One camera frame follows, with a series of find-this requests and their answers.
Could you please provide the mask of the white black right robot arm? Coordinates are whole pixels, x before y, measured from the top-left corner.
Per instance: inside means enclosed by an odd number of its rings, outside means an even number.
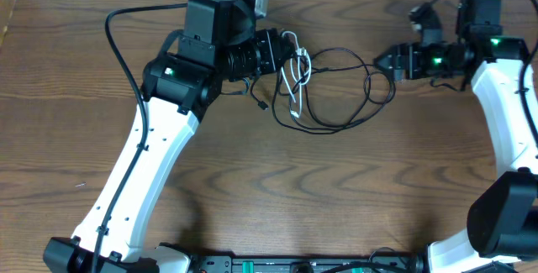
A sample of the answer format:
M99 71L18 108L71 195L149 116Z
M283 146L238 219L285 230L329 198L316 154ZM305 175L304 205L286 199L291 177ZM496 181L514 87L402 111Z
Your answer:
M537 115L530 54L521 38L505 36L501 0L460 0L454 43L442 38L431 3L409 12L415 43L393 45L374 60L391 80L462 75L480 102L496 159L496 181L472 204L467 226L429 244L411 272L511 272L537 257Z

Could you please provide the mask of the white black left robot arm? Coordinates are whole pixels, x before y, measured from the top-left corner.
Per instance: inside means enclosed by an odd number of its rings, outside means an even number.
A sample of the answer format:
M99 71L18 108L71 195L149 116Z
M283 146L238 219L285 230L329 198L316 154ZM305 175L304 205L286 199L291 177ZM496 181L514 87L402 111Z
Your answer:
M43 260L53 272L186 272L190 257L145 247L151 214L182 149L225 81L277 72L293 44L258 29L268 0L187 0L171 31L133 82L134 123L97 201L68 238L54 237Z

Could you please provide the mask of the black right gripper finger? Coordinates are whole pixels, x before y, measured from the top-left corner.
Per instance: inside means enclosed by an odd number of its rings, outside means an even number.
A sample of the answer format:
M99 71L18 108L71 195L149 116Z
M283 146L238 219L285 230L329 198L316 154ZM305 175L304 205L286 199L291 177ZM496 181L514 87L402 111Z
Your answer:
M392 64L396 55L396 46L392 45L374 58L374 64Z
M378 69L383 75L385 75L390 81L396 80L397 72L391 66L384 66L379 62L373 63L374 67Z

